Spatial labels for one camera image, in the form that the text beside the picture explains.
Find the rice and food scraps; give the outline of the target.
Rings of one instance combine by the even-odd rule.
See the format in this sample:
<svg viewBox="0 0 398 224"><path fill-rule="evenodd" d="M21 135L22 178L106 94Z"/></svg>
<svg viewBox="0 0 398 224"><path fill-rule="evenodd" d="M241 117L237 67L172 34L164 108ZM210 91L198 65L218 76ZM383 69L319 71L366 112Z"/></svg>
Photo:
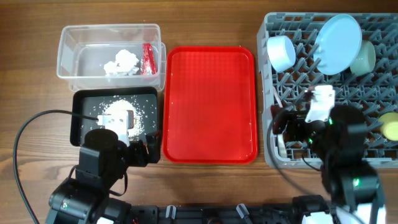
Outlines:
<svg viewBox="0 0 398 224"><path fill-rule="evenodd" d="M130 141L146 141L146 134L157 131L157 97L153 94L87 97L81 102L81 113L90 117L119 110L134 112L134 127L128 130Z"/></svg>

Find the light blue small bowl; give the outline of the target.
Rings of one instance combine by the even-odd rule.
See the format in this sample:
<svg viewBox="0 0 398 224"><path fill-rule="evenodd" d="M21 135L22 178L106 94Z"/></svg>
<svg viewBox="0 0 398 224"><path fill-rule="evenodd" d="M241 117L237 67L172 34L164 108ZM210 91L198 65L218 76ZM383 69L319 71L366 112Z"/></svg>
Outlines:
<svg viewBox="0 0 398 224"><path fill-rule="evenodd" d="M296 61L294 45L286 35L270 37L267 41L267 54L276 72L284 72Z"/></svg>

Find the red sauce packet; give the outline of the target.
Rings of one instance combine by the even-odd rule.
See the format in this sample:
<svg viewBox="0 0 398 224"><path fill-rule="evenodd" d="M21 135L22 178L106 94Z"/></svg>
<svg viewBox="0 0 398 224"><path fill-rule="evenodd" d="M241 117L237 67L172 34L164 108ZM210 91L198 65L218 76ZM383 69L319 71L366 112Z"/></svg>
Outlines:
<svg viewBox="0 0 398 224"><path fill-rule="evenodd" d="M141 75L155 75L157 73L157 67L152 45L150 43L144 43L142 47Z"/></svg>

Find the white napkin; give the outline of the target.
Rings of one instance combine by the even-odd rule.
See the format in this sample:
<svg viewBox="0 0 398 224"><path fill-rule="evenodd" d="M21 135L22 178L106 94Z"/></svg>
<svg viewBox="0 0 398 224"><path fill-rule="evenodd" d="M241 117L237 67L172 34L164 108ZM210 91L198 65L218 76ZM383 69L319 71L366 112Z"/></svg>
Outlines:
<svg viewBox="0 0 398 224"><path fill-rule="evenodd" d="M117 63L113 61L109 61L108 63L104 64L103 68L105 70L106 76L117 75L119 72L119 67Z"/></svg>
<svg viewBox="0 0 398 224"><path fill-rule="evenodd" d="M116 54L116 74L135 75L139 71L137 66L139 60L135 54L123 49Z"/></svg>

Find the light blue plate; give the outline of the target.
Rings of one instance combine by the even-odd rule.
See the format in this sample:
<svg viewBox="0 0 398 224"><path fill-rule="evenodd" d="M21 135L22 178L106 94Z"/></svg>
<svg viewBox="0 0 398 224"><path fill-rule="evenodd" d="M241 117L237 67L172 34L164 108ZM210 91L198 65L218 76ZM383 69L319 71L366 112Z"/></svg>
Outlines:
<svg viewBox="0 0 398 224"><path fill-rule="evenodd" d="M319 61L317 70L335 75L346 70L356 59L363 35L356 19L349 14L338 14L328 20L319 31L313 59Z"/></svg>

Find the yellow plastic cup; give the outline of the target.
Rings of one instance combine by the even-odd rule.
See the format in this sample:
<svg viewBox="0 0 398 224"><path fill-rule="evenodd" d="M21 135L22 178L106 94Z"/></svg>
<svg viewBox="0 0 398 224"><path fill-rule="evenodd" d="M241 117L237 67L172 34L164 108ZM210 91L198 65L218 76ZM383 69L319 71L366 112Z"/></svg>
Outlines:
<svg viewBox="0 0 398 224"><path fill-rule="evenodd" d="M382 123L380 132L391 141L398 140L398 113L390 112L383 114L379 121Z"/></svg>

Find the mint green bowl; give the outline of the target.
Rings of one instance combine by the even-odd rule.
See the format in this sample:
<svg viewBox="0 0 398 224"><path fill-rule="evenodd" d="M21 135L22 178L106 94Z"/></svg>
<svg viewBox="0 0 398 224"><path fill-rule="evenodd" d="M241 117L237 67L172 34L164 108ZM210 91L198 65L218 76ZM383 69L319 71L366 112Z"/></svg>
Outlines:
<svg viewBox="0 0 398 224"><path fill-rule="evenodd" d="M374 45L368 41L362 41L359 53L350 66L351 73L357 76L365 75L373 71L376 64L376 51Z"/></svg>

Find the white plastic spoon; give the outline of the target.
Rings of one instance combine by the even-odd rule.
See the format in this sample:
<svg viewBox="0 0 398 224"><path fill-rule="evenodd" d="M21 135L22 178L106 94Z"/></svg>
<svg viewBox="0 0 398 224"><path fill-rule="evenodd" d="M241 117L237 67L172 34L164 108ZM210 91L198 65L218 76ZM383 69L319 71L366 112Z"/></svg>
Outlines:
<svg viewBox="0 0 398 224"><path fill-rule="evenodd" d="M285 142L282 134L277 135L277 147L279 156L282 158L287 158L287 150L285 148Z"/></svg>

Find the white plastic fork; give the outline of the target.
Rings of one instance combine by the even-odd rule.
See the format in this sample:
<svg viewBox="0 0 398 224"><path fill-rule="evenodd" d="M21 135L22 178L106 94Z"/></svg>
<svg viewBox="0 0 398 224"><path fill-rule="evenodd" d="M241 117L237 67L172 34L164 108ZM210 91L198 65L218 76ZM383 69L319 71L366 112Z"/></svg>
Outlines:
<svg viewBox="0 0 398 224"><path fill-rule="evenodd" d="M283 104L282 104L282 102L281 102L281 100L280 100L279 94L278 94L278 92L277 92L277 90L276 90L275 87L273 87L273 91L274 91L274 99L276 100L277 105L278 105L280 108L282 108L282 107L283 107Z"/></svg>

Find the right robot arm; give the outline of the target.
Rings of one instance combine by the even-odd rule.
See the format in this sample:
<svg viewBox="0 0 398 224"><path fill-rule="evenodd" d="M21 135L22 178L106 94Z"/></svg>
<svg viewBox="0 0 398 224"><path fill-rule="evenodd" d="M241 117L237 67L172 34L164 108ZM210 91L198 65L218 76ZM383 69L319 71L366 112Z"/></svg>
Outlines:
<svg viewBox="0 0 398 224"><path fill-rule="evenodd" d="M306 141L322 161L322 184L336 207L359 223L378 223L383 217L385 196L379 174L363 160L368 134L363 113L350 105L334 106L325 121L305 122L304 111L281 109L267 128L266 145L271 136L288 129L295 141Z"/></svg>

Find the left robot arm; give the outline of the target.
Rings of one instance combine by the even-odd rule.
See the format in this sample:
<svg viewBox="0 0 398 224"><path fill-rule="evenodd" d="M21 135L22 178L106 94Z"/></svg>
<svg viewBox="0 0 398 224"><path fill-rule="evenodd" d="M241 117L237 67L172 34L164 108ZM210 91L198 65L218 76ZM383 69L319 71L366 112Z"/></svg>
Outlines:
<svg viewBox="0 0 398 224"><path fill-rule="evenodd" d="M160 160L161 131L145 141L125 144L108 129L85 135L79 163L49 198L46 223L142 223L132 205L112 191L119 179L127 179L129 167L145 167Z"/></svg>

